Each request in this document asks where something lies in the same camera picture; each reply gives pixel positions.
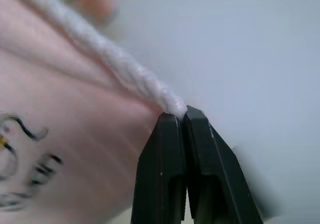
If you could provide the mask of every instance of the pink fabric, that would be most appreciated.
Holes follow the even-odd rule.
[[[25,208],[0,207],[0,223],[103,223],[132,195],[137,159],[159,107],[130,95],[19,0],[0,0],[0,29],[0,111],[14,112],[31,130],[49,129],[34,142],[7,123],[4,135],[19,164],[0,182],[0,193],[23,191],[43,154],[64,161]]]

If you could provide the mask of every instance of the printed graphic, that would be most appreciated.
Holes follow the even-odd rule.
[[[1,114],[0,128],[5,132],[10,129],[5,126],[6,121],[16,122],[21,130],[34,141],[44,139],[48,134],[48,129],[43,129],[35,134],[31,133],[16,115]],[[0,183],[14,176],[19,167],[19,155],[17,151],[9,144],[9,141],[0,134],[0,152],[8,151],[9,158],[4,168],[0,170]],[[15,211],[25,208],[28,202],[40,191],[40,188],[46,185],[50,179],[56,174],[59,166],[63,165],[63,161],[54,154],[45,154],[32,168],[25,181],[24,192],[7,192],[0,193],[0,211]]]

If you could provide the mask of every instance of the white wall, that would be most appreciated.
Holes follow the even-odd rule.
[[[320,0],[117,4],[107,34],[243,145],[281,223],[320,223]]]

